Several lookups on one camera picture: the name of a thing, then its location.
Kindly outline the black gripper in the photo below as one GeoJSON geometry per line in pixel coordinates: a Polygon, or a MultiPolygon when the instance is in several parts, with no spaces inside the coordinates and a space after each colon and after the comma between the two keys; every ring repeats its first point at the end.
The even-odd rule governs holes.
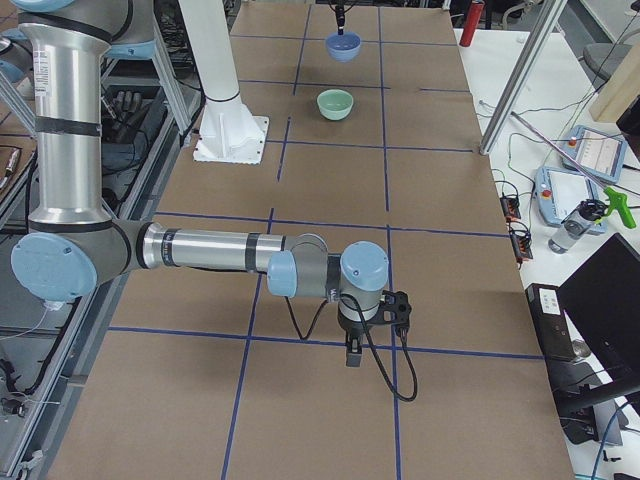
{"type": "Polygon", "coordinates": [[[365,309],[359,313],[353,300],[340,300],[338,303],[338,323],[345,331],[346,360],[349,368],[357,368],[362,360],[362,340],[365,331],[373,325],[383,322],[380,307],[365,309]]]}

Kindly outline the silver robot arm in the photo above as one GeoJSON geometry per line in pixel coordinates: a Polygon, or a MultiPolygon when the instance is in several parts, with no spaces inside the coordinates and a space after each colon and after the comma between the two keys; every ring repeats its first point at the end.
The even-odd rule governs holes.
{"type": "Polygon", "coordinates": [[[20,31],[32,46],[39,203],[11,253],[19,283],[33,295],[68,302],[136,270],[189,267],[250,272],[287,299],[338,306],[346,363],[357,366],[373,326],[393,301],[388,258],[360,241],[331,253],[314,234],[169,229],[113,218],[102,204],[101,63],[112,48],[150,56],[156,47],[149,1],[21,1],[20,31]]]}

